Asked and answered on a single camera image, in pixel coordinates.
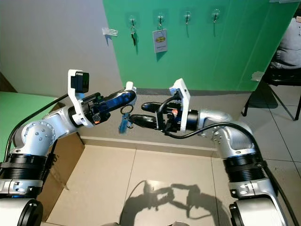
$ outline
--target green panel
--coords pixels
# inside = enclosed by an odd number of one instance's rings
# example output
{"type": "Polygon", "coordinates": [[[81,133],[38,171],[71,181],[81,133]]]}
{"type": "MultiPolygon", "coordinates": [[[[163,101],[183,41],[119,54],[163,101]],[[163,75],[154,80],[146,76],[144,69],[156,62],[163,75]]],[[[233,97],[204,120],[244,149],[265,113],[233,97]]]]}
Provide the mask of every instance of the green panel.
{"type": "Polygon", "coordinates": [[[298,3],[269,0],[103,0],[123,84],[166,89],[184,78],[189,89],[255,90],[252,74],[264,72],[298,3]],[[214,25],[215,8],[220,16],[214,25]],[[191,12],[185,25],[184,12],[191,12]],[[168,51],[154,53],[152,31],[165,15],[168,51]],[[138,44],[131,39],[136,19],[138,44]]]}
{"type": "MultiPolygon", "coordinates": [[[[54,97],[0,92],[0,161],[3,161],[9,134],[16,124],[54,99],[54,97]]],[[[33,117],[31,121],[41,119],[51,109],[52,107],[48,108],[33,117]]]]}

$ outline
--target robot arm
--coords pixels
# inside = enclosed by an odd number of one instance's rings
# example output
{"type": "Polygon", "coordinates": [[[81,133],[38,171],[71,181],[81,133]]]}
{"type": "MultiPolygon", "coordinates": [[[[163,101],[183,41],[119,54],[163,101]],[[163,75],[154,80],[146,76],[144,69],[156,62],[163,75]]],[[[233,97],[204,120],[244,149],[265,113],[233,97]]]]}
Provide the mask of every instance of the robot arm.
{"type": "Polygon", "coordinates": [[[170,91],[173,97],[164,103],[149,102],[142,105],[143,110],[155,113],[156,117],[132,115],[130,120],[141,127],[157,129],[177,139],[195,134],[211,139],[223,159],[230,181],[230,195],[238,199],[229,206],[232,224],[286,226],[276,189],[264,174],[267,165],[250,128],[242,122],[233,121],[230,115],[223,112],[206,109],[188,111],[190,95],[182,79],[176,81],[170,91]],[[172,133],[185,130],[194,132],[183,136],[172,133]]]}
{"type": "Polygon", "coordinates": [[[108,97],[100,93],[81,99],[88,92],[89,74],[80,70],[68,72],[68,96],[74,106],[51,112],[43,119],[32,121],[15,134],[15,148],[0,163],[0,219],[5,226],[39,226],[43,207],[35,200],[47,177],[47,153],[57,139],[93,127],[110,117],[110,111],[134,104],[136,88],[132,82],[125,90],[108,97]]]}

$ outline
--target gray wall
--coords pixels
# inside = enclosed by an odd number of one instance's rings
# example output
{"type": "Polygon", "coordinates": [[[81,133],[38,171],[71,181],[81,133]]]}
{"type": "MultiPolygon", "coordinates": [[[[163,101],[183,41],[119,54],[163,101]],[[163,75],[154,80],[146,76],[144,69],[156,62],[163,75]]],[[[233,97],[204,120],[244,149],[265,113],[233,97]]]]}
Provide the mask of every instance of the gray wall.
{"type": "MultiPolygon", "coordinates": [[[[111,40],[102,27],[107,21],[101,0],[0,1],[1,71],[18,92],[58,97],[67,92],[68,69],[90,72],[89,94],[108,95],[122,89],[111,40]]],[[[219,109],[239,116],[249,93],[201,92],[192,97],[191,108],[219,109]]],[[[141,103],[162,101],[167,96],[139,95],[141,103]]],[[[158,131],[135,127],[127,136],[118,134],[119,111],[93,129],[80,129],[82,136],[111,137],[161,143],[211,147],[192,137],[174,140],[158,131]]]]}

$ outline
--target paper tag with text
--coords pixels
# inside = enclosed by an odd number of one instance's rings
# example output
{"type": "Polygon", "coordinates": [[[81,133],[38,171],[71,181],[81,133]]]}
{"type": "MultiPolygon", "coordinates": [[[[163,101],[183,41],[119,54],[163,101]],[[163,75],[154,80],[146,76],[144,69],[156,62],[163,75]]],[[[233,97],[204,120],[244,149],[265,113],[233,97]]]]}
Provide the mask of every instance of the paper tag with text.
{"type": "Polygon", "coordinates": [[[153,31],[155,53],[167,51],[167,30],[153,31]]]}

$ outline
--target person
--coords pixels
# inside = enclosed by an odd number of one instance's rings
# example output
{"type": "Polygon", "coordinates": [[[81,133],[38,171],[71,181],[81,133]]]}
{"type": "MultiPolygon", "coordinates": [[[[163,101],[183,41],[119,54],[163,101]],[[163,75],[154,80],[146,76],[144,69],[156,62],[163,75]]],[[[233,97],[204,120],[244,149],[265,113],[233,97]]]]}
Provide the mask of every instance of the person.
{"type": "Polygon", "coordinates": [[[269,65],[270,69],[301,68],[301,4],[269,65]]]}

